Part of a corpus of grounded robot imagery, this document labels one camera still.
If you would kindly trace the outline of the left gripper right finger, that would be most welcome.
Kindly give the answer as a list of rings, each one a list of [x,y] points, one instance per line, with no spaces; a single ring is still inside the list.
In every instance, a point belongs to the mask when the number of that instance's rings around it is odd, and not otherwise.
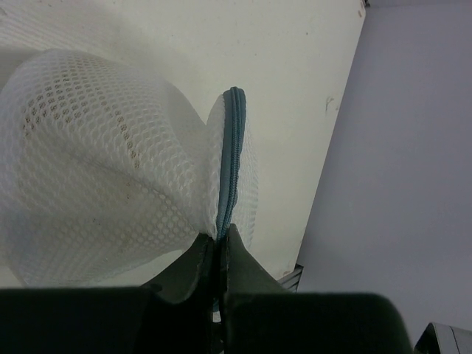
[[[228,294],[288,294],[250,254],[231,224],[221,239],[221,285]]]

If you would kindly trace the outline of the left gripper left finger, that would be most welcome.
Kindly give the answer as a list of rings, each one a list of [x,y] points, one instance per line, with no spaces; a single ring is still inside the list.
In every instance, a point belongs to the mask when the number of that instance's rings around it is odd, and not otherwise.
[[[211,271],[213,247],[211,237],[199,234],[188,250],[142,287],[170,304],[188,300]]]

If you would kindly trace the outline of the white mesh laundry bag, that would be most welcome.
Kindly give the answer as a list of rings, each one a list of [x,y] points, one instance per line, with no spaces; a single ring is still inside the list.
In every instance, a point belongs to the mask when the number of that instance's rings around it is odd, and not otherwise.
[[[251,244],[246,95],[207,120],[158,74],[85,52],[1,54],[1,264],[25,286],[88,285],[220,240]]]

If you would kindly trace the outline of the aluminium mounting rail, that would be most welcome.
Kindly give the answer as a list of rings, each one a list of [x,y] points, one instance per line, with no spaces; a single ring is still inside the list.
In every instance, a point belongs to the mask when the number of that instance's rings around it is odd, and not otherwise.
[[[296,264],[294,270],[291,273],[286,274],[284,277],[278,280],[278,283],[286,290],[296,293],[299,288],[299,282],[302,278],[304,267],[300,264]]]

